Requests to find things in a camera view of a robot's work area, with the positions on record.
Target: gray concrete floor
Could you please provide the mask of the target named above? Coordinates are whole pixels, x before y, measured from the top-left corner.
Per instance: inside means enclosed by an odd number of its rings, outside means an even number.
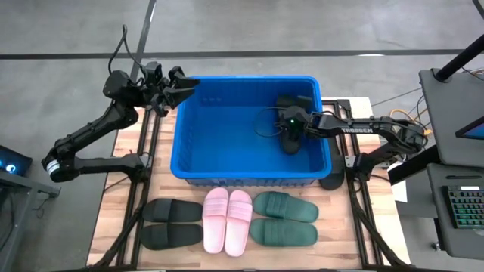
[[[135,51],[148,0],[3,0],[0,54],[109,53],[123,23]],[[380,50],[464,48],[482,35],[484,20],[471,0],[159,0],[146,52]],[[307,74],[321,96],[367,96],[372,102],[419,87],[418,71],[453,56],[263,57],[160,60],[188,75]],[[128,60],[116,69],[129,73]],[[480,56],[467,68],[484,66]],[[40,159],[54,141],[101,115],[107,60],[0,60],[0,144],[34,159],[29,176],[52,184]],[[374,108],[411,109],[421,91]],[[423,122],[428,122],[427,115]],[[114,133],[79,155],[109,156]],[[58,184],[62,193],[32,213],[15,271],[83,267],[94,231],[105,175]],[[418,267],[482,270],[484,262],[434,252],[431,221],[402,217],[411,261]]]

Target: black slide sandal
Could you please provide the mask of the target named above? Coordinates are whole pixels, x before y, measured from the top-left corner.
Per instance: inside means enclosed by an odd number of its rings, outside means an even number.
[[[201,242],[203,229],[197,224],[156,224],[144,227],[139,238],[150,250],[173,249]]]
[[[155,199],[143,209],[149,222],[195,222],[202,220],[202,205],[177,199]]]

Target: green slide sandal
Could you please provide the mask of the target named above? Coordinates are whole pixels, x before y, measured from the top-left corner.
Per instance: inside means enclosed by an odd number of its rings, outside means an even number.
[[[255,219],[250,223],[249,233],[263,246],[311,246],[318,241],[315,226],[283,219]]]
[[[308,223],[316,221],[319,214],[316,205],[279,192],[259,194],[253,201],[253,208],[260,215]]]

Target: keyboard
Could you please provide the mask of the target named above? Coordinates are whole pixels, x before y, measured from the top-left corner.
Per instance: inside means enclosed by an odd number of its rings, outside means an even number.
[[[484,229],[484,190],[475,186],[444,186],[454,228]]]

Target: blue plastic bin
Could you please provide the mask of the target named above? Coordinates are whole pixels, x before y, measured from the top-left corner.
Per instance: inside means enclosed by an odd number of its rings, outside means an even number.
[[[304,139],[287,155],[279,137],[254,132],[258,116],[277,129],[279,94],[312,97],[322,111],[319,84],[310,76],[196,76],[195,93],[178,107],[171,169],[177,178],[202,186],[304,186],[330,174],[327,140]]]

